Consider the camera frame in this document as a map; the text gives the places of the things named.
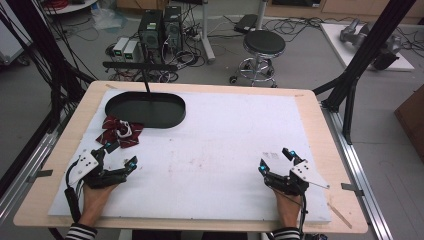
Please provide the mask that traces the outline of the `white foam mat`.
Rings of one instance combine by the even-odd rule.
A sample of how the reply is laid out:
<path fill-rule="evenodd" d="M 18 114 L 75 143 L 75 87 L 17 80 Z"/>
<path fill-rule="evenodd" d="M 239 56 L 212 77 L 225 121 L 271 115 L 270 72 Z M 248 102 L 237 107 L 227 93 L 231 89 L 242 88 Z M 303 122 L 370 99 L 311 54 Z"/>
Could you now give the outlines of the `white foam mat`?
<path fill-rule="evenodd" d="M 183 92 L 184 120 L 146 128 L 137 145 L 105 158 L 108 170 L 138 159 L 136 170 L 112 193 L 106 217 L 184 220 L 277 219 L 275 195 L 258 171 L 266 162 L 280 175 L 292 167 L 288 148 L 312 154 L 294 96 L 276 89 L 247 94 Z"/>

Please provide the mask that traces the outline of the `small white power box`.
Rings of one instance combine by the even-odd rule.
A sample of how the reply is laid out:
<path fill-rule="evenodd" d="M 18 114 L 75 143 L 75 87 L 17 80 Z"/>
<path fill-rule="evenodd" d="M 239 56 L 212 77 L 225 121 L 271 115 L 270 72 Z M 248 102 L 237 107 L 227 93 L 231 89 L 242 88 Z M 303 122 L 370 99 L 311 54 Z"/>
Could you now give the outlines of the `small white power box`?
<path fill-rule="evenodd" d="M 126 48 L 128 41 L 129 41 L 128 37 L 121 37 L 117 41 L 117 43 L 114 45 L 114 47 L 112 49 L 113 55 L 115 57 L 122 57 L 123 56 L 123 52 Z"/>
<path fill-rule="evenodd" d="M 140 49 L 136 40 L 130 40 L 127 43 L 123 56 L 126 62 L 136 63 L 140 60 Z"/>

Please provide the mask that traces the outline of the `clear plastic bag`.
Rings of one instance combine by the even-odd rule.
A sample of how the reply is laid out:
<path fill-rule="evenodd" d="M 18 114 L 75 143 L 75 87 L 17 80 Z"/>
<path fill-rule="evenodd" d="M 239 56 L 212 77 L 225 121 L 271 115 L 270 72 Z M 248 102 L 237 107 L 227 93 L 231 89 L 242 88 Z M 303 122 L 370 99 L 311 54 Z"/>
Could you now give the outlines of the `clear plastic bag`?
<path fill-rule="evenodd" d="M 125 17 L 111 9 L 92 9 L 91 13 L 94 20 L 94 28 L 97 30 L 122 28 L 126 23 Z"/>

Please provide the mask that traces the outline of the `aluminium rail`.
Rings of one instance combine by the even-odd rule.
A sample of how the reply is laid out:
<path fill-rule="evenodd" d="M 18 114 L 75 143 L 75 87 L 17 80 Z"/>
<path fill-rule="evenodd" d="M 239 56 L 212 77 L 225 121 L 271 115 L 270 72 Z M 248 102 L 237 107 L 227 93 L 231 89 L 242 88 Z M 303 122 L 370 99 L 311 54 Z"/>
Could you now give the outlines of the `aluminium rail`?
<path fill-rule="evenodd" d="M 394 240 L 356 150 L 342 133 L 342 117 L 339 113 L 331 112 L 324 107 L 321 107 L 321 110 L 339 149 L 353 192 L 365 214 L 367 225 L 373 230 L 377 240 Z"/>
<path fill-rule="evenodd" d="M 6 173 L 0 178 L 0 226 L 6 221 L 26 189 L 38 177 L 51 174 L 51 170 L 42 170 L 42 166 L 57 144 L 69 120 L 70 115 L 62 113 L 58 123 L 52 125 L 52 115 L 48 113 Z"/>

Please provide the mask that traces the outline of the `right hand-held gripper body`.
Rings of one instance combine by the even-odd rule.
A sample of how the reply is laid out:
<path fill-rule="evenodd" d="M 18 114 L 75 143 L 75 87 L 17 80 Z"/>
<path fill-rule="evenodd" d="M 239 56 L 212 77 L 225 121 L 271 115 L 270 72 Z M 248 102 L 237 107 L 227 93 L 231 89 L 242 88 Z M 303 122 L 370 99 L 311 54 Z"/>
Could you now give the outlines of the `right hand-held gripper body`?
<path fill-rule="evenodd" d="M 263 176 L 263 179 L 266 186 L 293 196 L 303 195 L 310 184 L 324 189 L 330 188 L 327 181 L 307 160 L 291 167 L 287 176 L 273 173 L 270 169 L 269 173 Z"/>

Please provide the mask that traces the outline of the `round white table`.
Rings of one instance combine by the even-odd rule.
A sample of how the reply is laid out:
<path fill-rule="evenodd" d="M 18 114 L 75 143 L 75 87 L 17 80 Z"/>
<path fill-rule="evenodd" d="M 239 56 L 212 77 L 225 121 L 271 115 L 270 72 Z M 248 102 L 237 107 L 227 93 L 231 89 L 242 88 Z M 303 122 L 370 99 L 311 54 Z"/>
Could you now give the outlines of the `round white table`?
<path fill-rule="evenodd" d="M 83 10 L 97 2 L 98 0 L 46 0 L 42 7 L 48 15 L 57 15 Z"/>

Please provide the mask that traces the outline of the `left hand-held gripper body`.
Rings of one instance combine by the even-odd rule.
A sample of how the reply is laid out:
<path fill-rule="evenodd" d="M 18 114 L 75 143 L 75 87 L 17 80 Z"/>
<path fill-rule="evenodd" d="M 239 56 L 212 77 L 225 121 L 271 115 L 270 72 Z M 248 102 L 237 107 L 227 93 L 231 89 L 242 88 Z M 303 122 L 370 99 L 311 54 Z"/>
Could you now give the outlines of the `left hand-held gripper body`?
<path fill-rule="evenodd" d="M 101 189 L 127 180 L 129 173 L 124 168 L 107 170 L 104 168 L 104 159 L 97 161 L 91 152 L 83 152 L 68 168 L 68 186 L 83 180 L 92 189 Z"/>

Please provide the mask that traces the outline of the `black computer tower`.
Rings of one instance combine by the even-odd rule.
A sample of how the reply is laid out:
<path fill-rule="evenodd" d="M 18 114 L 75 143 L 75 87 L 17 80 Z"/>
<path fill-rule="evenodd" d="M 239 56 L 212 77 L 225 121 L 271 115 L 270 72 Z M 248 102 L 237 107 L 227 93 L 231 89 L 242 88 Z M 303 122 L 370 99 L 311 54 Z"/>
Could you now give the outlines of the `black computer tower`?
<path fill-rule="evenodd" d="M 176 54 L 182 47 L 182 9 L 180 6 L 167 6 L 164 9 L 165 45 L 168 51 Z"/>
<path fill-rule="evenodd" d="M 163 13 L 161 10 L 148 9 L 141 18 L 138 35 L 144 60 L 161 64 L 162 45 L 164 41 Z"/>

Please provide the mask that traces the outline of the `brown wooden cabinet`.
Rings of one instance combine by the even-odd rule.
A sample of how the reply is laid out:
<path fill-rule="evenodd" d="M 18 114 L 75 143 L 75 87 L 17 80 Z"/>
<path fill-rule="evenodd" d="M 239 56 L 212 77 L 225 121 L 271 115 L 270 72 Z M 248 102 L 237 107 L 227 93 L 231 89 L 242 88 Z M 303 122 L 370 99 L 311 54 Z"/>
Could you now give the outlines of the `brown wooden cabinet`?
<path fill-rule="evenodd" d="M 424 163 L 424 84 L 415 90 L 394 114 Z"/>

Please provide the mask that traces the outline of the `black T-shaped stand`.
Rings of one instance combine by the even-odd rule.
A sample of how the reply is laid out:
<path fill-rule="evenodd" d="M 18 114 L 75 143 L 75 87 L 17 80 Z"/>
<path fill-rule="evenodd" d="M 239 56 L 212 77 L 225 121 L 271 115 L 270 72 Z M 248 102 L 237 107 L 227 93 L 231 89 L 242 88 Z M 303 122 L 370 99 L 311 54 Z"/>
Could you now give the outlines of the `black T-shaped stand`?
<path fill-rule="evenodd" d="M 155 93 L 151 92 L 149 83 L 147 80 L 147 73 L 150 70 L 156 70 L 156 71 L 167 71 L 167 72 L 175 72 L 178 70 L 178 67 L 176 65 L 169 65 L 169 64 L 151 64 L 151 63 L 134 63 L 134 62 L 110 62 L 110 61 L 104 61 L 102 65 L 105 68 L 113 68 L 113 69 L 137 69 L 142 72 L 142 79 L 146 88 L 145 92 L 142 92 L 142 95 L 144 95 L 148 100 L 157 100 L 157 99 L 167 99 L 167 98 L 174 98 L 174 94 L 168 94 L 168 93 Z"/>

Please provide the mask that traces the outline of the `white floor board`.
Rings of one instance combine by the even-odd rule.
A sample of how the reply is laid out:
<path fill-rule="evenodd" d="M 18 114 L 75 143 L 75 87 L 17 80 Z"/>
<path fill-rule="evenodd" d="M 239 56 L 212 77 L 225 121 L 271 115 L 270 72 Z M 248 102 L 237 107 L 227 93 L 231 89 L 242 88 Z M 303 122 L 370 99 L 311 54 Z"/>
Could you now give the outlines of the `white floor board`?
<path fill-rule="evenodd" d="M 347 24 L 321 24 L 321 29 L 326 39 L 331 43 L 333 50 L 344 67 L 351 62 L 356 53 L 356 48 L 350 42 L 343 43 L 339 39 L 340 32 L 346 27 Z M 401 53 L 397 53 L 396 56 L 398 59 L 387 68 L 387 71 L 409 72 L 414 70 L 414 67 Z"/>

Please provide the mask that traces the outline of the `black metal frame post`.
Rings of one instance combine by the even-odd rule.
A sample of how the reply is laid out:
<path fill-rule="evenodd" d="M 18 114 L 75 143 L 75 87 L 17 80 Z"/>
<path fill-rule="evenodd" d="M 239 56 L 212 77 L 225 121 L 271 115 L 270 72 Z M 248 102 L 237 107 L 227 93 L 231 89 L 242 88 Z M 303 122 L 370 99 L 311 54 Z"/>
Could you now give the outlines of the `black metal frame post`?
<path fill-rule="evenodd" d="M 334 80 L 313 90 L 315 95 L 331 90 L 330 95 L 322 101 L 330 112 L 337 113 L 340 104 L 346 101 L 342 136 L 349 145 L 352 144 L 351 125 L 358 81 L 415 2 L 416 0 L 390 0 L 345 70 Z"/>
<path fill-rule="evenodd" d="M 5 0 L 25 29 L 37 50 L 31 49 L 17 33 L 18 27 L 0 12 L 0 21 L 15 37 L 30 59 L 36 64 L 42 78 L 50 87 L 51 111 L 48 114 L 50 131 L 60 124 L 62 110 L 81 101 L 86 90 L 83 83 L 91 84 L 95 78 L 69 63 L 54 39 L 52 31 L 42 19 L 34 0 Z"/>

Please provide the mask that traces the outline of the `person's right striped sleeve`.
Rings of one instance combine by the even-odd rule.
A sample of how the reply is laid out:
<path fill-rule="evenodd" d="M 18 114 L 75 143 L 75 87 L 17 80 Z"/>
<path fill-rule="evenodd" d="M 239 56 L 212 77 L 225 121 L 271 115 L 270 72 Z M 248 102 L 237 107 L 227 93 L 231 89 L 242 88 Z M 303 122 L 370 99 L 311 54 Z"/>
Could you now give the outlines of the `person's right striped sleeve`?
<path fill-rule="evenodd" d="M 300 240 L 300 231 L 297 227 L 283 227 L 272 232 L 274 240 Z"/>

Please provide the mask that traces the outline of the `thin wooden stick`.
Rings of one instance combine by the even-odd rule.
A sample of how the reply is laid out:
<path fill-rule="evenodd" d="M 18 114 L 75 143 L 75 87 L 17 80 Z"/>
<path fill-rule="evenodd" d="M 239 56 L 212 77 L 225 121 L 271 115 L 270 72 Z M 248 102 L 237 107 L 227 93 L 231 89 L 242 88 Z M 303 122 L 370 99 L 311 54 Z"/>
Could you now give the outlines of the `thin wooden stick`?
<path fill-rule="evenodd" d="M 327 203 L 331 211 L 349 228 L 352 229 L 352 224 L 342 215 L 340 211 L 337 210 L 332 204 Z"/>

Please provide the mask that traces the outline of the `black round stool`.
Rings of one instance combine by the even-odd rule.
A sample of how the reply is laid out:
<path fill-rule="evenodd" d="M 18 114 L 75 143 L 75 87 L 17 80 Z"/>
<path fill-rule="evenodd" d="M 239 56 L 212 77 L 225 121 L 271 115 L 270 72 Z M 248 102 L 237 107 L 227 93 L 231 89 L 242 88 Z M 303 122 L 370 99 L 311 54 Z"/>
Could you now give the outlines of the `black round stool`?
<path fill-rule="evenodd" d="M 235 84 L 239 77 L 243 77 L 249 80 L 251 85 L 271 81 L 271 87 L 276 88 L 272 60 L 284 53 L 285 40 L 275 32 L 255 30 L 246 34 L 243 47 L 251 57 L 240 62 L 235 74 L 229 78 L 229 83 Z"/>

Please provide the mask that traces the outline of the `person's left striped sleeve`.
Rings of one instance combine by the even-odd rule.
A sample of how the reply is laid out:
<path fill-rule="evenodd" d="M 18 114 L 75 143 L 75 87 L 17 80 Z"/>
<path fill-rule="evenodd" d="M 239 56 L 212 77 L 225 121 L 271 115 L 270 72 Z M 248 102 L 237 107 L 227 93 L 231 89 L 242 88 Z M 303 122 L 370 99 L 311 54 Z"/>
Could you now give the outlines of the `person's left striped sleeve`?
<path fill-rule="evenodd" d="M 98 231 L 93 228 L 79 223 L 73 223 L 64 240 L 95 240 Z"/>

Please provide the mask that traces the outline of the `red and black packets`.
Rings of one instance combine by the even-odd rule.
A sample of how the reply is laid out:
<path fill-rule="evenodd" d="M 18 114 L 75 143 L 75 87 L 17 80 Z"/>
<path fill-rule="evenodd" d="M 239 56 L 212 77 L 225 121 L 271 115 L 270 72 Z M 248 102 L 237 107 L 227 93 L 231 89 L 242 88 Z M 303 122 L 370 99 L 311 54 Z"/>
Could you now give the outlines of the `red and black packets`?
<path fill-rule="evenodd" d="M 103 132 L 96 138 L 98 143 L 102 145 L 118 143 L 121 148 L 129 148 L 139 143 L 139 136 L 144 125 L 107 116 L 103 121 L 102 129 Z"/>

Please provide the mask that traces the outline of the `flat black box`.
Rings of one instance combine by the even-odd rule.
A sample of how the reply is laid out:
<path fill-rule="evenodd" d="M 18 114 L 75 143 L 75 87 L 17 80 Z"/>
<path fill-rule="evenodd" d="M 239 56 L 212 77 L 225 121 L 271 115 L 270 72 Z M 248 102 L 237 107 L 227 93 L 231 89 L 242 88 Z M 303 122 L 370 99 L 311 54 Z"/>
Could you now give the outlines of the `flat black box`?
<path fill-rule="evenodd" d="M 256 28 L 258 16 L 256 14 L 244 15 L 234 26 L 234 30 L 239 33 L 246 34 Z"/>

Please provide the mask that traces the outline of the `person's right hand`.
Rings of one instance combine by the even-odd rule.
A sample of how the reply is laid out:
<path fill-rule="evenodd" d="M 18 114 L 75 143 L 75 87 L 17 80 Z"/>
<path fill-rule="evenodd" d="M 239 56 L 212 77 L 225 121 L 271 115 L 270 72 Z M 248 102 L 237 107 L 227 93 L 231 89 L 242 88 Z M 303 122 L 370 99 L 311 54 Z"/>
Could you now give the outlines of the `person's right hand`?
<path fill-rule="evenodd" d="M 283 192 L 274 191 L 277 203 L 279 221 L 282 227 L 296 227 L 302 207 L 300 196 L 286 195 Z"/>

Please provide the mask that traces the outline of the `black oval tray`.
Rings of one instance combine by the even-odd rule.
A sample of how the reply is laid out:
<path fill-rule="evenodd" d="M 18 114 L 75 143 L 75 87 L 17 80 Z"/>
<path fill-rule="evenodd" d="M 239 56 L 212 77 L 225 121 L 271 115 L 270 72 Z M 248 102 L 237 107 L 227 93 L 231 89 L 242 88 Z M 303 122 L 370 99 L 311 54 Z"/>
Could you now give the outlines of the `black oval tray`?
<path fill-rule="evenodd" d="M 185 101 L 178 95 L 129 91 L 112 97 L 105 106 L 107 116 L 146 128 L 172 128 L 186 115 Z"/>

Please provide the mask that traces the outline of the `person's striped sleeve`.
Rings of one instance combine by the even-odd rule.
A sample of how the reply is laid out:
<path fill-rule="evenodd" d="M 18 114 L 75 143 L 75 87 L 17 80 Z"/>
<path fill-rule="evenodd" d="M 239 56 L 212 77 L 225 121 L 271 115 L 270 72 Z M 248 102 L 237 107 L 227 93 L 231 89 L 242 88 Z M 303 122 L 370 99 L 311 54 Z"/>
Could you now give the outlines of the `person's striped sleeve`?
<path fill-rule="evenodd" d="M 98 231 L 93 228 L 79 223 L 73 223 L 64 240 L 95 240 Z"/>
<path fill-rule="evenodd" d="M 272 232 L 274 240 L 300 240 L 300 231 L 297 227 L 283 227 Z"/>

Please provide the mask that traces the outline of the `white metal table leg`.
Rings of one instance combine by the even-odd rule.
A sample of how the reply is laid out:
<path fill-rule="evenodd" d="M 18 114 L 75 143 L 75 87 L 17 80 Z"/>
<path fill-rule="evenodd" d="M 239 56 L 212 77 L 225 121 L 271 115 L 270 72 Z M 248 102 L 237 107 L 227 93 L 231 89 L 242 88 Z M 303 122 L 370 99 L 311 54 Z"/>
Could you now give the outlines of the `white metal table leg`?
<path fill-rule="evenodd" d="M 212 64 L 215 62 L 216 57 L 208 38 L 208 0 L 201 0 L 201 3 L 202 3 L 202 31 L 200 34 L 201 42 L 203 45 L 204 52 L 206 54 L 206 62 L 208 64 Z"/>

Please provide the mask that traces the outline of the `person's left hand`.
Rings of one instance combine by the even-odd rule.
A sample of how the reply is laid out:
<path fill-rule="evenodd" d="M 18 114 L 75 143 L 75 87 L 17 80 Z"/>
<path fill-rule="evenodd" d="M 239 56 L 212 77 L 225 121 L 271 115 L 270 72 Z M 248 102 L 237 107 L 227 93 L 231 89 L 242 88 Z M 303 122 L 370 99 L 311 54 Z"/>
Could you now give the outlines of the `person's left hand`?
<path fill-rule="evenodd" d="M 101 189 L 92 189 L 88 185 L 83 187 L 84 204 L 83 212 L 78 221 L 88 227 L 94 227 L 97 220 L 101 217 L 104 207 L 106 206 L 110 194 L 116 188 L 116 185 L 108 186 Z"/>

